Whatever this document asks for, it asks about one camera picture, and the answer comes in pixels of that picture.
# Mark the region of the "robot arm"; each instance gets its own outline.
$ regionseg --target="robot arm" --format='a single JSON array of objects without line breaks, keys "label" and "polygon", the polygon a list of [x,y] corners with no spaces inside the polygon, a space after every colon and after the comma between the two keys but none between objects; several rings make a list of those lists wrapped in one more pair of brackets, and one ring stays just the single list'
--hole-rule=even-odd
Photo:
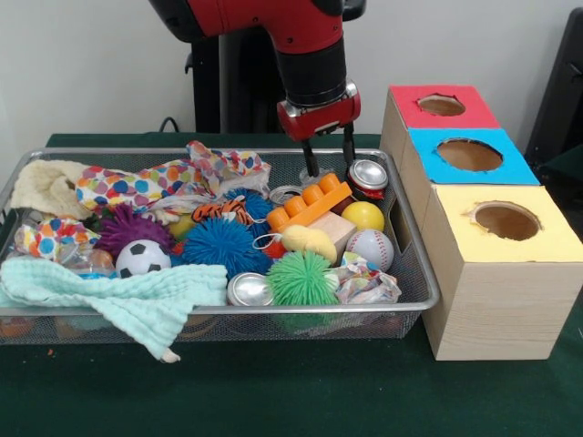
[{"label": "robot arm", "polygon": [[309,144],[317,134],[346,127],[345,158],[352,162],[353,121],[361,106],[356,86],[346,79],[343,14],[360,16],[365,0],[149,1],[174,36],[187,43],[263,26],[286,91],[278,116],[291,139],[302,142],[310,176],[318,174]]}]

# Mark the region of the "orange lego block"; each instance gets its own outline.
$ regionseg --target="orange lego block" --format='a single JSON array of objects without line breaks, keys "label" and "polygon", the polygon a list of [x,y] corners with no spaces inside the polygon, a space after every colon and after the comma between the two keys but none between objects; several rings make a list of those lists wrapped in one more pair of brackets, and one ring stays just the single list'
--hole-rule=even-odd
[{"label": "orange lego block", "polygon": [[273,232],[283,232],[288,226],[308,226],[331,208],[352,195],[346,182],[330,173],[318,185],[310,185],[301,196],[290,198],[283,207],[274,209],[267,215],[267,222]]}]

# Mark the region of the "circular hole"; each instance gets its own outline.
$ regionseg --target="circular hole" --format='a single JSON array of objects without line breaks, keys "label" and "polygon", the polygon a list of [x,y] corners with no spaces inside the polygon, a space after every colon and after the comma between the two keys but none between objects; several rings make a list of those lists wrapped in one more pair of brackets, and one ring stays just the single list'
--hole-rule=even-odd
[{"label": "circular hole", "polygon": [[419,107],[429,114],[440,117],[455,117],[465,113],[465,106],[453,96],[432,94],[417,101]]},{"label": "circular hole", "polygon": [[537,218],[528,209],[507,202],[482,204],[476,211],[476,221],[501,239],[524,241],[540,230]]},{"label": "circular hole", "polygon": [[502,155],[488,144],[473,139],[448,139],[437,148],[441,158],[455,168],[470,171],[495,170],[502,165]]}]

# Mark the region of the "wire mesh basket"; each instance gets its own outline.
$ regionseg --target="wire mesh basket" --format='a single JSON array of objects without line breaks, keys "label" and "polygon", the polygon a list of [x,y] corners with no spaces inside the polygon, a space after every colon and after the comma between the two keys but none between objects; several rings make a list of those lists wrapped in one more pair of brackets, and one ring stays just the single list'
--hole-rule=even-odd
[{"label": "wire mesh basket", "polygon": [[[261,149],[271,164],[270,187],[297,185],[304,168],[300,149]],[[323,168],[345,172],[340,149],[314,150]],[[175,148],[46,148],[25,155],[0,193],[2,227],[0,261],[4,261],[16,230],[31,210],[9,209],[7,203],[20,169],[35,159],[64,159],[104,168],[138,171],[176,158],[187,158]],[[357,150],[357,158],[385,167],[389,186],[379,207],[388,218],[385,234],[394,244],[394,262],[388,271],[398,280],[402,295],[395,304],[309,307],[198,307],[178,336],[178,341],[199,340],[299,340],[299,339],[401,339],[423,310],[439,300],[439,288],[404,194],[394,162],[384,152]],[[91,309],[0,308],[0,343],[120,343],[133,341]]]}]

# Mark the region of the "green tablecloth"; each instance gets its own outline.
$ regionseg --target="green tablecloth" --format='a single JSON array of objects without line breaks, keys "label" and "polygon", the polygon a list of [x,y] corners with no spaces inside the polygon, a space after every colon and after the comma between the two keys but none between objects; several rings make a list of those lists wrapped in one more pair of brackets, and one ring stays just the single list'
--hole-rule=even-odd
[{"label": "green tablecloth", "polygon": [[[55,135],[50,147],[277,147],[281,136]],[[340,146],[339,137],[318,147]],[[377,147],[378,136],[358,136]],[[548,361],[436,362],[404,340],[0,348],[5,435],[583,435],[583,304]]]}]

